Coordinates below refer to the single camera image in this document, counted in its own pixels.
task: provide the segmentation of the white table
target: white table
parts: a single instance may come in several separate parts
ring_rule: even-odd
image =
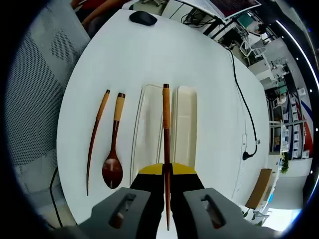
[[[214,187],[226,197],[234,195],[238,203],[246,203],[268,156],[269,123],[262,85],[235,58],[238,82],[261,143],[256,155],[245,161],[250,171],[247,183],[234,194],[245,124],[249,153],[253,152],[255,141],[248,113],[240,103],[230,54],[213,40],[178,22],[155,16],[157,23],[147,27],[130,22],[131,13],[118,11],[91,40],[74,68],[62,101],[57,158],[63,192],[75,221],[86,220],[92,207],[114,192],[104,183],[101,168],[110,150],[118,92],[126,94],[117,139],[117,155],[124,171],[119,188],[129,187],[134,126],[144,84],[196,88],[195,170],[205,187]],[[88,149],[96,113],[107,89],[111,93],[95,138],[87,197]],[[162,218],[165,230],[165,216]]]

